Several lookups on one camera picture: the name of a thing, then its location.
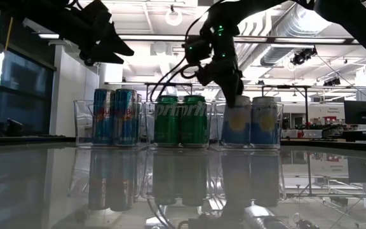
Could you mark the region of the black aluminium rig frame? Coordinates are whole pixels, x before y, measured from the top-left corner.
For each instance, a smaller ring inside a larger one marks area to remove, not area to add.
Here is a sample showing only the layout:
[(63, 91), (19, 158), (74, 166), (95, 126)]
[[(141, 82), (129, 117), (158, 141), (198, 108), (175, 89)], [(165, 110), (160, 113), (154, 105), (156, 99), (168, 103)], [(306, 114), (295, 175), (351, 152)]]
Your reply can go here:
[[(49, 144), (49, 143), (69, 143), (76, 145), (75, 137), (0, 137), (0, 146), (19, 144)], [(339, 142), (339, 141), (310, 141), (310, 140), (284, 140), (281, 146), (307, 146), (321, 148), (337, 148), (357, 151), (366, 151), (366, 143), (359, 142)]]

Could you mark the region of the black computer monitor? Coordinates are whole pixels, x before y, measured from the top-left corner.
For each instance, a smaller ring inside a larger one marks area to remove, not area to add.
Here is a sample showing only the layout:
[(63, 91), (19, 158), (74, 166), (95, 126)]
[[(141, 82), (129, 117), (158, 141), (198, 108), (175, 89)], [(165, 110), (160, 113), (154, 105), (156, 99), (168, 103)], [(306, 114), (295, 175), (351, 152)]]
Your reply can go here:
[(366, 125), (366, 101), (344, 101), (346, 124)]

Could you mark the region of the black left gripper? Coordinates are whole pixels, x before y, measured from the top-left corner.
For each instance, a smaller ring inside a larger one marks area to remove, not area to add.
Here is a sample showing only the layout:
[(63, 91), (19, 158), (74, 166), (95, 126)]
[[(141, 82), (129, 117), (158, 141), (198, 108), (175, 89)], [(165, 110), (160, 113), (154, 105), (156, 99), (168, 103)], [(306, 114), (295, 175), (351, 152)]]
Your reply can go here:
[(80, 59), (86, 66), (96, 62), (123, 64), (118, 54), (133, 56), (134, 51), (118, 36), (108, 8), (101, 0), (92, 0), (82, 7), (79, 0), (58, 0), (64, 10), (63, 29), (59, 38), (80, 48)]

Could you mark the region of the dark glass window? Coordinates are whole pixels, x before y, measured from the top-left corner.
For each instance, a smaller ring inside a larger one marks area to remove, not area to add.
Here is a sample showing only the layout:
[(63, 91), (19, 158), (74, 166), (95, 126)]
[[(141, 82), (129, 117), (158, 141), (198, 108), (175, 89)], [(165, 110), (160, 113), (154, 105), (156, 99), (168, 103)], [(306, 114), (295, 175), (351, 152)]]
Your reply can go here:
[(48, 134), (53, 75), (21, 55), (0, 53), (0, 122), (21, 123), (25, 135)]

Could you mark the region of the black studio light fixture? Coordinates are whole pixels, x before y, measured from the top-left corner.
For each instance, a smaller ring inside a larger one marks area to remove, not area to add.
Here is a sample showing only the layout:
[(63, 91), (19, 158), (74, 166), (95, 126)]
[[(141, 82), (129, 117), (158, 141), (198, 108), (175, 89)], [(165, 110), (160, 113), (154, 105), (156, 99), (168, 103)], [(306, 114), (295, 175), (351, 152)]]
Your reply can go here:
[(313, 48), (305, 48), (299, 52), (294, 53), (294, 56), (290, 59), (290, 62), (294, 66), (299, 66), (311, 59), (313, 56), (317, 54), (317, 50), (315, 47)]
[(334, 77), (334, 78), (329, 78), (329, 79), (325, 80), (323, 83), (323, 86), (324, 87), (333, 87), (333, 86), (338, 86), (340, 84), (341, 84), (340, 78)]

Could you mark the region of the green Sprite can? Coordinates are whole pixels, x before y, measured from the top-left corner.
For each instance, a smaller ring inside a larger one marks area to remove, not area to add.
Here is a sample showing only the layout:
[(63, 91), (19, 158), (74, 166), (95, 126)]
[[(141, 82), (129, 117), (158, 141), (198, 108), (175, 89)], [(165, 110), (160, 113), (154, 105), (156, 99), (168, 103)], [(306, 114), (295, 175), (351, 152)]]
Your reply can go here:
[(179, 143), (179, 98), (161, 95), (155, 104), (154, 142), (158, 146), (172, 147)]
[(187, 95), (180, 117), (181, 144), (185, 147), (203, 147), (207, 143), (207, 105), (204, 96)]

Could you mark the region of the round white ceiling lamp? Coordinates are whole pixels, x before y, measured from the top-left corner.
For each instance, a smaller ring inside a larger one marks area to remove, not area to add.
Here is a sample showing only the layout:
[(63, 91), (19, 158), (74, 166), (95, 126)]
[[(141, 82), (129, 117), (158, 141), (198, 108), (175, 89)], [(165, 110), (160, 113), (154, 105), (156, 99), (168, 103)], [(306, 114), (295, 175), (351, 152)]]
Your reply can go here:
[(175, 8), (173, 4), (170, 5), (168, 11), (165, 14), (165, 21), (168, 25), (178, 26), (183, 21), (182, 12)]

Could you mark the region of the long ceiling light bar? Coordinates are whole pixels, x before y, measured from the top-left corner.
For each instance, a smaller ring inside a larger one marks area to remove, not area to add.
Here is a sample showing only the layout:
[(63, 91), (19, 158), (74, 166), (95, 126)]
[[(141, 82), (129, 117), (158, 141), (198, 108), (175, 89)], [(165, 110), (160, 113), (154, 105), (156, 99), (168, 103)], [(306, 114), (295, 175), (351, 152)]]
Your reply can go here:
[[(156, 34), (122, 34), (124, 41), (171, 41), (184, 42), (184, 35)], [(236, 36), (235, 43), (267, 43), (267, 44), (314, 44), (314, 45), (359, 45), (354, 38), (325, 38), (325, 37), (273, 37), (273, 36)]]

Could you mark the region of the white lab bench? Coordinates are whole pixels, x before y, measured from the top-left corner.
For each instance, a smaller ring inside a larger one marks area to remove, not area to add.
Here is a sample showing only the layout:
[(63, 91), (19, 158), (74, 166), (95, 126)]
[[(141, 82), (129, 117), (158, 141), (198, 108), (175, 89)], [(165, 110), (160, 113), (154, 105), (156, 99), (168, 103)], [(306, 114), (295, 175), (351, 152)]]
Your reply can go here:
[[(282, 130), (281, 137), (285, 139), (295, 139), (297, 137), (298, 130), (296, 129), (289, 129), (289, 130)], [(308, 130), (304, 129), (304, 137), (305, 139), (321, 139), (322, 138), (322, 130)]]

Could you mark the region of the clear plastic bin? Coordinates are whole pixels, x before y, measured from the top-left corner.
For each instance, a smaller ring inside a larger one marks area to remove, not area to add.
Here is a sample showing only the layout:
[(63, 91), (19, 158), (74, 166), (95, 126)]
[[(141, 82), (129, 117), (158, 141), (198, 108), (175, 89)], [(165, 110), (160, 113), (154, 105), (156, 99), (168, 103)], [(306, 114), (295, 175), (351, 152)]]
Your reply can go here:
[(91, 147), (119, 147), (119, 148), (136, 148), (147, 142), (146, 126), (144, 122), (144, 105), (142, 103), (141, 123), (140, 123), (140, 142), (133, 146), (117, 146), (114, 143), (114, 127), (113, 138), (111, 144), (94, 144), (93, 143), (93, 101), (74, 101), (74, 121), (76, 131), (77, 146)]
[(207, 143), (203, 146), (203, 147), (185, 147), (181, 144), (181, 138), (180, 138), (180, 133), (181, 133), (181, 127), (180, 127), (180, 117), (182, 115), (182, 105), (183, 102), (179, 102), (179, 111), (177, 112), (177, 115), (179, 116), (179, 130), (178, 130), (178, 135), (179, 135), (179, 143), (176, 146), (172, 146), (172, 147), (162, 147), (162, 146), (158, 146), (155, 142), (154, 142), (154, 116), (155, 116), (155, 104), (157, 102), (146, 102), (144, 104), (144, 122), (145, 122), (145, 126), (146, 126), (146, 136), (147, 136), (147, 141), (148, 144), (154, 148), (207, 148), (208, 145), (210, 144), (210, 140), (211, 140), (211, 135), (212, 135), (212, 131), (211, 131), (211, 126), (212, 126), (212, 111), (213, 111), (213, 107), (210, 103), (206, 102), (207, 105), (207, 123), (208, 123), (208, 130), (207, 130)]
[[(280, 148), (280, 138), (282, 131), (282, 123), (283, 123), (283, 105), (278, 105), (278, 144), (275, 147), (267, 147), (267, 146), (254, 146), (252, 143), (246, 148), (256, 148), (256, 149), (278, 149)], [(218, 144), (222, 148), (226, 148), (221, 143), (221, 132), (222, 132), (222, 122), (224, 119), (224, 108), (226, 104), (217, 104), (214, 108), (214, 114), (212, 116), (212, 134), (215, 135), (215, 139), (218, 141)]]

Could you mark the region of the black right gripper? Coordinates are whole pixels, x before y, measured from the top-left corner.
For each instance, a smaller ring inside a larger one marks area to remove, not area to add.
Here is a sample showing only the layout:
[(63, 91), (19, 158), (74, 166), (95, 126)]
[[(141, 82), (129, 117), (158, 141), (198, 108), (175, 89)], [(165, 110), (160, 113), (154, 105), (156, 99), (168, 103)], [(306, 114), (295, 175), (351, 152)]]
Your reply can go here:
[(233, 81), (224, 86), (224, 97), (229, 108), (233, 108), (236, 97), (243, 93), (242, 72), (235, 60), (211, 61), (211, 63), (200, 66), (196, 71), (197, 80), (203, 85), (214, 81), (220, 85), (222, 80)]

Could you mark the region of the black power supply box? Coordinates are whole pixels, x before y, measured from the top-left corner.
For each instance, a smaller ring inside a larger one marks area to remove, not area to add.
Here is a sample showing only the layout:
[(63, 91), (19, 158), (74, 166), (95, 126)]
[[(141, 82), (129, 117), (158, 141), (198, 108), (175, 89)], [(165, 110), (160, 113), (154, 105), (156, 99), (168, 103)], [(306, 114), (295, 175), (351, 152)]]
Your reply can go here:
[(6, 122), (0, 122), (0, 137), (23, 136), (23, 124), (8, 118)]

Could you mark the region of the silver ventilation duct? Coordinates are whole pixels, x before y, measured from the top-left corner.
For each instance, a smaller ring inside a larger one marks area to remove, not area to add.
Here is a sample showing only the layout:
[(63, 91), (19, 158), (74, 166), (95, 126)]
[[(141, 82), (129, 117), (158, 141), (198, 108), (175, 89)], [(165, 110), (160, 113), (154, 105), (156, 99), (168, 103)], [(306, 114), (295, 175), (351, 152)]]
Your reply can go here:
[[(295, 4), (270, 30), (268, 36), (275, 37), (314, 37), (327, 28), (330, 22), (316, 12), (306, 10)], [(250, 65), (274, 66), (291, 53), (294, 48), (275, 47), (270, 44), (257, 44), (256, 47), (238, 61), (242, 69)]]

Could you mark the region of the black office desk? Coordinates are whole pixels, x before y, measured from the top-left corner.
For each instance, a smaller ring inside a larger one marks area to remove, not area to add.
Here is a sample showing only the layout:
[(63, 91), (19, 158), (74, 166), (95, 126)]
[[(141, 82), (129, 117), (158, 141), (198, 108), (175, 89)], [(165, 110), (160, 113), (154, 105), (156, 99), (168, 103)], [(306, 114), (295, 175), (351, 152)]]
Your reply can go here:
[(344, 139), (346, 142), (366, 142), (366, 129), (356, 126), (331, 126), (322, 130), (323, 139)]

